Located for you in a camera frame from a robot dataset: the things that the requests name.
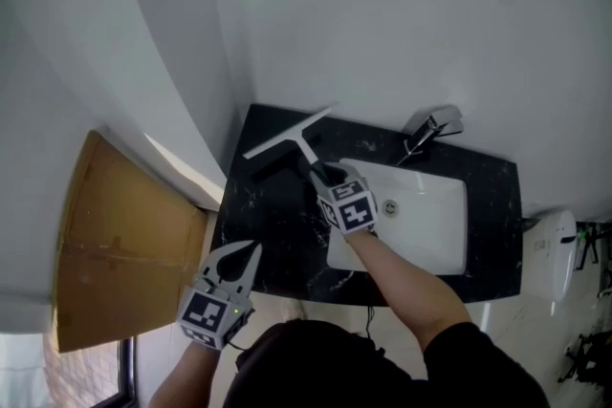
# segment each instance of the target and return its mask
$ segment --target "chrome faucet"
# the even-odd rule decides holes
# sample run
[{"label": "chrome faucet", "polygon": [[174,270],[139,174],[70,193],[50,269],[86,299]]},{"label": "chrome faucet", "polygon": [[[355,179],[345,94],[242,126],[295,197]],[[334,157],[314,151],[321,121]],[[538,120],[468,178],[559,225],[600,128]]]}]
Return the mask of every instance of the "chrome faucet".
[{"label": "chrome faucet", "polygon": [[401,164],[411,155],[418,155],[423,151],[423,145],[437,137],[456,135],[463,132],[463,122],[461,122],[461,111],[455,105],[448,105],[431,111],[426,114],[425,120],[412,133],[410,138],[404,140],[406,156],[403,157]]}]

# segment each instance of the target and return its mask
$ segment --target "cardboard box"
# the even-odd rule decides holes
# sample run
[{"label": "cardboard box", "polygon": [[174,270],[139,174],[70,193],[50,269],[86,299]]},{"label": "cardboard box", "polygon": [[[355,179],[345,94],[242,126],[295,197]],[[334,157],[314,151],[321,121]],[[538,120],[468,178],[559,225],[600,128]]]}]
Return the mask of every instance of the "cardboard box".
[{"label": "cardboard box", "polygon": [[85,141],[57,241],[55,347],[83,349],[174,322],[207,216],[97,132]]}]

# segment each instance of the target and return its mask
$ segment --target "black cable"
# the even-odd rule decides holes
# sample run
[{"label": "black cable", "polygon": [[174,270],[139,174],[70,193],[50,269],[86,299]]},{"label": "black cable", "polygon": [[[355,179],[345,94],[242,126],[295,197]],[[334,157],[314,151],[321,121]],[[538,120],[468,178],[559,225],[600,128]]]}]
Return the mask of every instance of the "black cable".
[{"label": "black cable", "polygon": [[374,314],[376,313],[376,311],[374,310],[373,307],[368,306],[367,307],[367,322],[365,323],[365,332],[367,333],[367,337],[371,340],[372,336],[370,335],[370,323],[372,323],[372,320],[374,319]]},{"label": "black cable", "polygon": [[234,345],[231,342],[228,342],[228,345],[231,345],[234,349],[238,350],[238,351],[242,351],[245,352],[247,349],[243,349],[242,347],[238,347],[237,345]]}]

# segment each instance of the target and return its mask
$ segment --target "white ceramic sink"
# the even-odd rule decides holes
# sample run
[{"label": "white ceramic sink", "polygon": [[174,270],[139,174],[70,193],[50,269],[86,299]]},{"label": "white ceramic sink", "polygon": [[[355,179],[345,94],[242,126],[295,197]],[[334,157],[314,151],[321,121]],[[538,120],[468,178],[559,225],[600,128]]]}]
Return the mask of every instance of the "white ceramic sink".
[{"label": "white ceramic sink", "polygon": [[[367,161],[340,162],[357,168],[376,196],[379,220],[375,229],[381,240],[433,274],[465,271],[468,208],[463,181]],[[332,268],[365,270],[335,228],[330,236],[327,264]]]}]

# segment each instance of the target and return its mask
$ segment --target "brick floor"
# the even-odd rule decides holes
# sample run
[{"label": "brick floor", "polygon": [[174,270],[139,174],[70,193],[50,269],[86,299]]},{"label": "brick floor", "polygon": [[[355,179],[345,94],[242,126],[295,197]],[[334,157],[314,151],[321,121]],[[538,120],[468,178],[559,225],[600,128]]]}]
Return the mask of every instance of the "brick floor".
[{"label": "brick floor", "polygon": [[44,337],[45,377],[56,408],[90,408],[118,391],[118,342],[58,354]]}]

